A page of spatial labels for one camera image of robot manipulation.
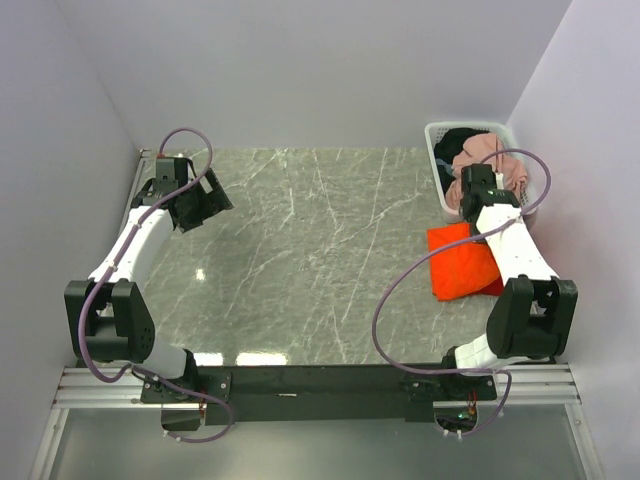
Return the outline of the orange t shirt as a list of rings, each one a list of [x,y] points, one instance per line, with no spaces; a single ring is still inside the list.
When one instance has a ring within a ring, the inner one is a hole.
[[[481,242],[455,246],[432,256],[429,263],[432,292],[441,302],[475,295],[475,291],[501,279],[489,247]]]

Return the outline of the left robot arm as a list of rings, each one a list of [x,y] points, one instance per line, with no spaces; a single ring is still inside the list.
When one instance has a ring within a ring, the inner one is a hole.
[[[158,339],[142,290],[156,255],[174,231],[186,233],[233,204],[211,168],[188,157],[159,156],[156,173],[133,197],[107,257],[64,292],[72,348],[87,365],[124,361],[186,402],[204,384],[192,352]]]

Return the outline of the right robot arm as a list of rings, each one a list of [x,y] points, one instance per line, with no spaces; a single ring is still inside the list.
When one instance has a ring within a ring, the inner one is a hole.
[[[511,364],[544,360],[565,352],[578,300],[578,289],[547,264],[523,219],[515,193],[499,187],[488,164],[462,169],[460,210],[472,231],[490,249],[504,285],[489,314],[485,332],[454,346],[439,374],[444,395],[460,399],[474,377]]]

